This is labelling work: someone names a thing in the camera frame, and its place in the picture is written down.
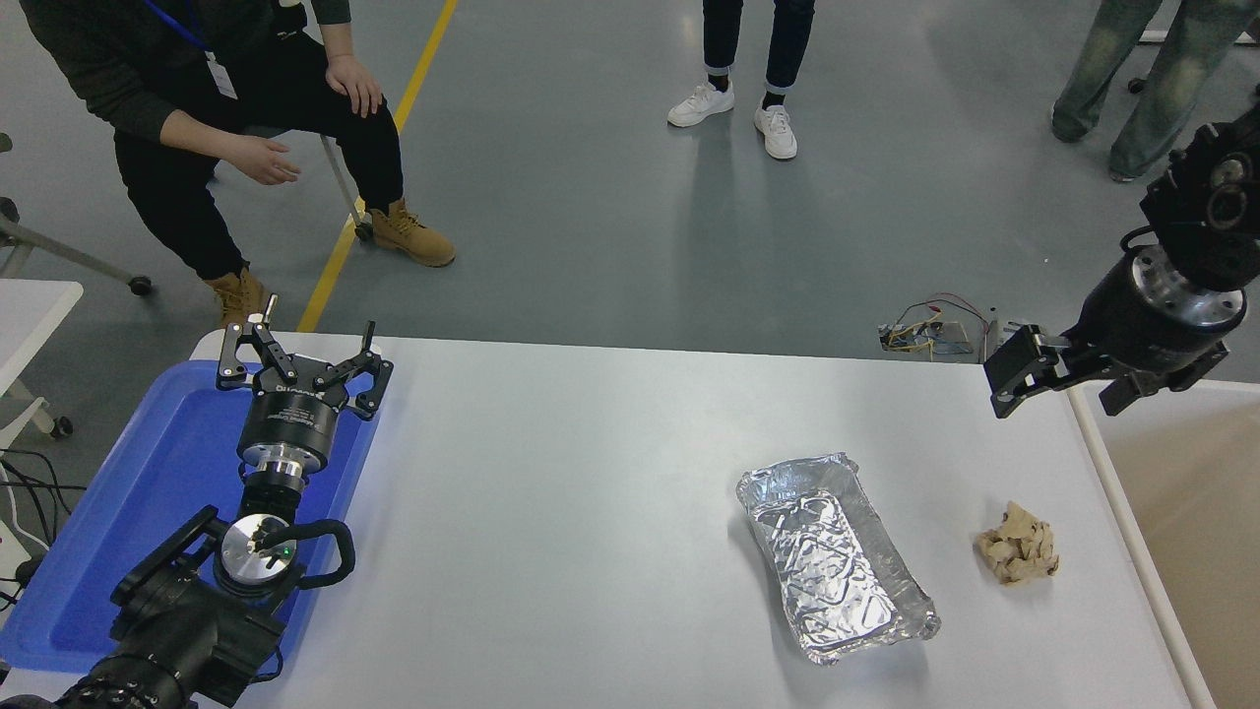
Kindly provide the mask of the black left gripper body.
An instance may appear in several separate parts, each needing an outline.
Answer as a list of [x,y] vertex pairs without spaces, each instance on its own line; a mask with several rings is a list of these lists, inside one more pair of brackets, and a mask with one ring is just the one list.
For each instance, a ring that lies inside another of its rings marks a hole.
[[239,455],[258,447],[297,447],[306,455],[329,455],[338,416],[346,403],[343,383],[330,390],[316,390],[314,378],[300,377],[284,383],[277,369],[255,373],[255,395],[242,432]]

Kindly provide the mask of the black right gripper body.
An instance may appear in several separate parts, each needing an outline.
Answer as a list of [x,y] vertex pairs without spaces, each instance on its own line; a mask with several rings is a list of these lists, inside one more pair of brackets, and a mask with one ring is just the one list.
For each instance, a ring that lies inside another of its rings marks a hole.
[[1232,291],[1193,285],[1166,256],[1124,256],[1086,296],[1071,340],[1121,366],[1166,373],[1232,331]]

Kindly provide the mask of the seated person's right hand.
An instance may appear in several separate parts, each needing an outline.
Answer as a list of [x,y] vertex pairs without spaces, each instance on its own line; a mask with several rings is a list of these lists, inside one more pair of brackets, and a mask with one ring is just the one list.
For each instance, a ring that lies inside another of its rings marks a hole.
[[226,144],[224,161],[252,180],[275,186],[297,181],[301,170],[289,161],[289,146],[261,136],[233,136]]

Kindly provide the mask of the seated person's left hand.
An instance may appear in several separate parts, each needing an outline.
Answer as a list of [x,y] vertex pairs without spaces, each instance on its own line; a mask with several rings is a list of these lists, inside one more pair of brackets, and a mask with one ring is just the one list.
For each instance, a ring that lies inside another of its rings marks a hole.
[[360,117],[375,115],[384,102],[379,82],[352,53],[328,57],[325,81],[334,93],[349,99],[352,113]]

